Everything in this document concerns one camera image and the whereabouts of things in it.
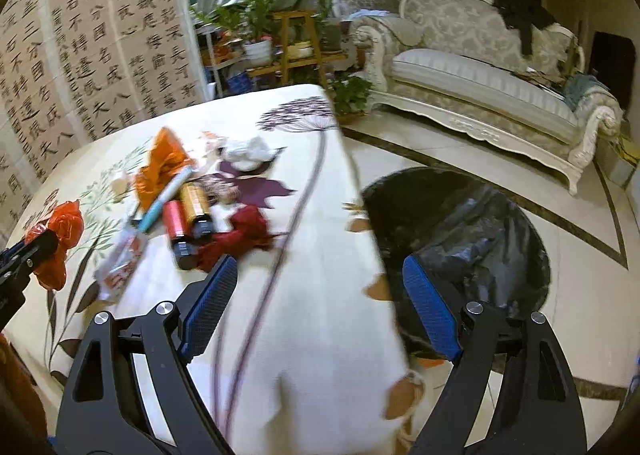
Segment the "small white yogurt bottle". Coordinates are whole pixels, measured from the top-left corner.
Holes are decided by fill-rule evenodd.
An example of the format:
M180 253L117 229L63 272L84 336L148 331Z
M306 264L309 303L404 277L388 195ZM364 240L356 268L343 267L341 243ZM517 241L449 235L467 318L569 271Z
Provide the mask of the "small white yogurt bottle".
M129 188L129 176L126 171L120 171L111 180L111 189L115 197L125 195Z

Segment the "orange plastic bag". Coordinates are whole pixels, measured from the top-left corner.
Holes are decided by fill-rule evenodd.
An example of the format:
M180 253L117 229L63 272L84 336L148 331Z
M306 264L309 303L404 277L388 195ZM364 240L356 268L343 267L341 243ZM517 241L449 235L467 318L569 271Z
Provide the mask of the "orange plastic bag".
M148 164L134 176L140 207L147 212L168 183L186 166L194 166L194 160L183 149L178 137L166 127L156 135L148 156Z

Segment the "black-lined trash bin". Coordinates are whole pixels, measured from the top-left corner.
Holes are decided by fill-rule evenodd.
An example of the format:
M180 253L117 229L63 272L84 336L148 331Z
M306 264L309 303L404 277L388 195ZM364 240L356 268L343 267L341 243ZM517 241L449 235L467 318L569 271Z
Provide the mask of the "black-lined trash bin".
M544 242L521 208L489 184L416 167L376 180L362 200L408 353L439 357L402 282L402 265L413 253L466 299L511 319L524 319L546 302L551 269Z

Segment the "red-orange crumpled wrapper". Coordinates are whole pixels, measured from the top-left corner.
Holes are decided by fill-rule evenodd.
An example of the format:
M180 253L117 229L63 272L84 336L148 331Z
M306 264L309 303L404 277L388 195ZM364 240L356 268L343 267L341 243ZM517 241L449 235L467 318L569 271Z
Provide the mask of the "red-orange crumpled wrapper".
M56 238L54 252L34 270L39 284L45 289L58 291L64 287L67 252L77 246L82 233L84 233L84 227L79 201L66 201L53 209L47 221L42 220L36 223L26 233L26 244L42 233L50 233Z

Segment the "blue toothpaste tube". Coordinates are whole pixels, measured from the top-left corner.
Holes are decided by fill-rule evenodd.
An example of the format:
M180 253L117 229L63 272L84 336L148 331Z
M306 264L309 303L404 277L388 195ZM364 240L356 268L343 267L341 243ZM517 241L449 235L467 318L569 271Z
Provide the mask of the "blue toothpaste tube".
M155 198L137 226L137 230L140 233L146 233L152 228L152 225L160 218L164 205L179 192L181 186L190 179L193 171L192 166L184 166L178 174L168 182L167 186L160 191L160 195Z

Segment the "red cylindrical can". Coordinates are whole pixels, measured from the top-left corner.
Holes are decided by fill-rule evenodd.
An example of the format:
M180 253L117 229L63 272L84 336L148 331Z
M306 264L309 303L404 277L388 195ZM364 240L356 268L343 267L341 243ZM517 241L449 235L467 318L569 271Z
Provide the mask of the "red cylindrical can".
M198 264L198 252L192 243L191 232L180 201L171 200L164 205L163 223L178 268L193 270Z

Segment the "floral cream tablecloth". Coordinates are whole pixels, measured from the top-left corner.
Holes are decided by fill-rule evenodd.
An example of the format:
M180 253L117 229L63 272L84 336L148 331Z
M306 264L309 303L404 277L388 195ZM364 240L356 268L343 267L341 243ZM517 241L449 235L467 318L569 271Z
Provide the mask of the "floral cream tablecloth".
M239 263L217 331L189 367L239 454L402 454L412 439L422 378L397 334L386 277L358 181L326 93L298 85L183 108L120 130L56 167L22 217L34 222L80 203L85 231L57 293L30 284L6 337L42 401L61 403L89 319L99 311L94 271L137 204L115 203L111 180L148 162L169 128L186 152L233 182L274 236ZM276 157L252 171L222 159L229 138L261 136Z

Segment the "gold cylindrical can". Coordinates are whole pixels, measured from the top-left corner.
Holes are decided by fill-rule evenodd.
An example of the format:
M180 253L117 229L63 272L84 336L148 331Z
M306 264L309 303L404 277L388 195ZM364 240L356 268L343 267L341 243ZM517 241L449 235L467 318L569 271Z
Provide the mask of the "gold cylindrical can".
M181 186L180 201L186 222L189 223L195 241L207 241L215 233L215 224L209 212L209 202L198 182L186 182Z

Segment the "dark red crumpled cloth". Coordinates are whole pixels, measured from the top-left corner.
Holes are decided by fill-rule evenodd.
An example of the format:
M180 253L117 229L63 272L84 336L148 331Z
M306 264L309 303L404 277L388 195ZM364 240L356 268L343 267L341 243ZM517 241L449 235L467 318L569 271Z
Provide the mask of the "dark red crumpled cloth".
M239 260L254 249L272 248L274 236L269 232L268 220L257 206L242 207L231 216L230 223L230 231L216 233L210 241L198 247L198 270L209 272L224 255Z

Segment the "brown dried flower clump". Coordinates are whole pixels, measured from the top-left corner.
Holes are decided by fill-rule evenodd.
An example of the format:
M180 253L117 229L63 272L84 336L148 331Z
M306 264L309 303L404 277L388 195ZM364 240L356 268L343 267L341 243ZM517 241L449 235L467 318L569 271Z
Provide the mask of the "brown dried flower clump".
M217 175L206 175L196 179L207 201L211 205L231 205L239 201L240 190L230 180Z

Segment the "calligraphy folding screen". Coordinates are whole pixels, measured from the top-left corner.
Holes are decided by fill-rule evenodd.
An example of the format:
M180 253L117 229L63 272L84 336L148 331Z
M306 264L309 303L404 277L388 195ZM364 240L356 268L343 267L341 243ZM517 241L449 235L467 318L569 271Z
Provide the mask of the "calligraphy folding screen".
M1 12L1 232L82 145L203 103L186 0L8 0Z

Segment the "white crumpled tissue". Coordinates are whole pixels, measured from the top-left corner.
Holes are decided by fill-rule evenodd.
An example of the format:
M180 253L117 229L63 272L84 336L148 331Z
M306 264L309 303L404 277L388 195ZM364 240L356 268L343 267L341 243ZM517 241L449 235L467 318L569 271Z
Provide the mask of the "white crumpled tissue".
M252 171L269 163L277 155L261 136L239 136L229 138L222 150L222 159L239 171Z

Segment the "metal storage shelf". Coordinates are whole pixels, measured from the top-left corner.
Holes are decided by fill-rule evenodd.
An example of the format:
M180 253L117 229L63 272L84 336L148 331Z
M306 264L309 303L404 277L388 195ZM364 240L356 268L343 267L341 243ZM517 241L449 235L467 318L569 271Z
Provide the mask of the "metal storage shelf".
M238 96L253 90L239 38L212 24L198 26L196 37L213 99Z

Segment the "potted plant white pot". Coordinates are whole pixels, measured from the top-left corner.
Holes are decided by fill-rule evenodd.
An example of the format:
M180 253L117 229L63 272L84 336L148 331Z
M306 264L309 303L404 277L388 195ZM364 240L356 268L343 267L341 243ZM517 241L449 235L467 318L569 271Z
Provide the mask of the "potted plant white pot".
M239 0L234 4L216 6L209 10L190 7L194 18L228 30L239 37L243 52L251 67L264 67L272 63L271 30L274 9L283 0Z

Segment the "small floor plant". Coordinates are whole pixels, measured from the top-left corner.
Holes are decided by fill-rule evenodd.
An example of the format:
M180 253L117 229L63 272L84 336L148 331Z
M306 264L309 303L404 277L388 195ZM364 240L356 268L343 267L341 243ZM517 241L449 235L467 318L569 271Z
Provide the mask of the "small floor plant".
M338 116L361 114L367 107L372 84L359 76L335 76L331 80L332 101Z

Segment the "ornate white sofa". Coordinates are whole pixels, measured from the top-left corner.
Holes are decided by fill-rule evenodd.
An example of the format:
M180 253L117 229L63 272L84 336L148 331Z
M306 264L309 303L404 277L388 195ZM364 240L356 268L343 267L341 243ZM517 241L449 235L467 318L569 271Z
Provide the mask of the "ornate white sofa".
M370 108L388 105L559 171L578 191L601 139L620 134L616 97L584 72L574 34L533 28L533 54L494 0L400 0L349 36L366 52Z

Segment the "black cabinet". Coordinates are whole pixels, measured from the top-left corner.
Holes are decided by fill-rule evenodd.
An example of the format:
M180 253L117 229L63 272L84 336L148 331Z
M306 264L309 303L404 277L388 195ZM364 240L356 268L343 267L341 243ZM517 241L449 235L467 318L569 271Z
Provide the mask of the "black cabinet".
M602 82L626 112L631 101L637 52L630 38L595 32L589 59L589 74Z

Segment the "wooden plant stand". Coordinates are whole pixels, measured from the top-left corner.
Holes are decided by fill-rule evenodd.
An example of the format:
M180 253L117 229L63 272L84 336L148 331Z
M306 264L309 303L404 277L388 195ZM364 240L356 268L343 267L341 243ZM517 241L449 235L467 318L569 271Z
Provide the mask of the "wooden plant stand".
M250 78L255 79L268 76L270 79L280 80L280 85L288 85L291 81L291 71L297 68L311 67L318 73L320 84L326 87L326 64L347 58L342 51L324 52L320 46L317 32L316 17L310 10L281 11L273 15L276 22L280 22L280 56L269 65L250 68L247 71ZM290 37L290 26L293 21L303 22L303 35L307 40L294 41Z

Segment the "black garment on sofa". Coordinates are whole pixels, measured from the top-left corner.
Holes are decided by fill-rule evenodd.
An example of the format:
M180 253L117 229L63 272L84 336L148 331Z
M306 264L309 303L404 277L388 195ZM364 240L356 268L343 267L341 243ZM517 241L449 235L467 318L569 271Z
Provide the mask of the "black garment on sofa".
M555 23L554 16L536 0L494 0L494 7L510 30L520 34L521 55L533 54L533 28L544 30Z

